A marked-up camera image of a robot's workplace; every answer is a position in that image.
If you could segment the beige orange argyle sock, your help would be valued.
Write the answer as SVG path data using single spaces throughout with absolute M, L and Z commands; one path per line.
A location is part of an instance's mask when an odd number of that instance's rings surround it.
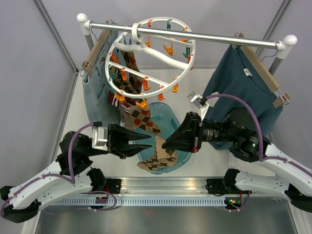
M 132 70 L 135 70 L 137 72 L 140 72 L 140 70 L 138 69 L 137 67 L 137 63 L 136 63 L 136 59 L 135 59 L 135 54 L 133 51 L 131 52 L 125 52 L 125 51 L 121 51 L 121 54 L 125 60 L 125 63 L 126 63 L 126 66 Z M 127 75 L 128 77 L 129 76 L 132 76 L 135 80 L 138 80 L 140 83 L 142 83 L 143 81 L 143 78 L 141 77 L 138 77 L 137 75 L 134 75 L 132 73 L 128 74 Z

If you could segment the white round clip hanger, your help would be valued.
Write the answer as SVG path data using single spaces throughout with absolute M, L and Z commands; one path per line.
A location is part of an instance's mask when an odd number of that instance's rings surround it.
M 133 25 L 161 30 L 184 30 L 191 32 L 190 27 L 186 23 L 171 17 L 154 17 Z M 159 93 L 164 94 L 166 91 L 177 93 L 179 82 L 193 69 L 195 47 L 194 39 L 120 32 L 120 35 L 109 49 L 105 62 L 105 73 L 109 75 L 109 69 L 115 68 L 118 69 L 118 75 L 121 75 L 124 81 L 128 79 L 127 75 L 130 73 L 143 78 L 141 93 L 137 95 L 126 93 L 117 88 L 110 77 L 108 78 L 108 83 L 119 100 L 125 100 L 125 98 L 158 98 L 157 95 Z M 140 72 L 126 66 L 121 51 L 134 52 L 136 64 Z M 145 71 L 144 60 L 174 69 L 175 73 L 171 77 L 152 75 Z

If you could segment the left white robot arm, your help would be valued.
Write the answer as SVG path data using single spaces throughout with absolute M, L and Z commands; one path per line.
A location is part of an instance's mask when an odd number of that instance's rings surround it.
M 117 198 L 110 192 L 101 169 L 92 167 L 92 156 L 112 154 L 127 159 L 151 146 L 135 144 L 136 140 L 149 139 L 150 135 L 136 133 L 118 124 L 102 126 L 93 122 L 68 132 L 59 146 L 60 155 L 37 175 L 18 186 L 4 186 L 0 197 L 4 201 L 0 216 L 14 223 L 35 217 L 48 206 L 80 194 L 103 194 Z

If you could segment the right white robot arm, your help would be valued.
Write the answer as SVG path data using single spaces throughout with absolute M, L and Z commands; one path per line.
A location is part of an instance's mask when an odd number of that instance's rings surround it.
M 180 127 L 162 144 L 163 149 L 196 153 L 203 142 L 230 143 L 234 157 L 262 166 L 274 176 L 253 175 L 229 168 L 218 184 L 207 181 L 209 194 L 268 194 L 312 211 L 312 171 L 284 154 L 258 132 L 259 126 L 245 108 L 234 108 L 221 122 L 188 112 Z

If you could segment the brown argyle sock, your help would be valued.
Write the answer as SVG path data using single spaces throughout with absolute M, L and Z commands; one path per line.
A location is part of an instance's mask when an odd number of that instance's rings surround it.
M 172 149 L 163 149 L 162 144 L 165 140 L 159 136 L 155 137 L 155 148 L 152 156 L 144 161 L 137 163 L 140 169 L 149 172 L 156 172 L 160 169 L 170 168 L 178 161 L 178 154 Z
M 129 78 L 124 81 L 122 76 L 118 75 L 113 83 L 117 88 L 125 91 L 126 93 L 137 95 L 141 93 L 143 79 L 134 74 L 130 74 Z

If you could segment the teal clip front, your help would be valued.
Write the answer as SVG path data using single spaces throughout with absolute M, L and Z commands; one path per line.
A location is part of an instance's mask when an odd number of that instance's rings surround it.
M 118 77 L 118 69 L 110 68 L 109 75 L 110 75 L 110 79 L 114 81 Z

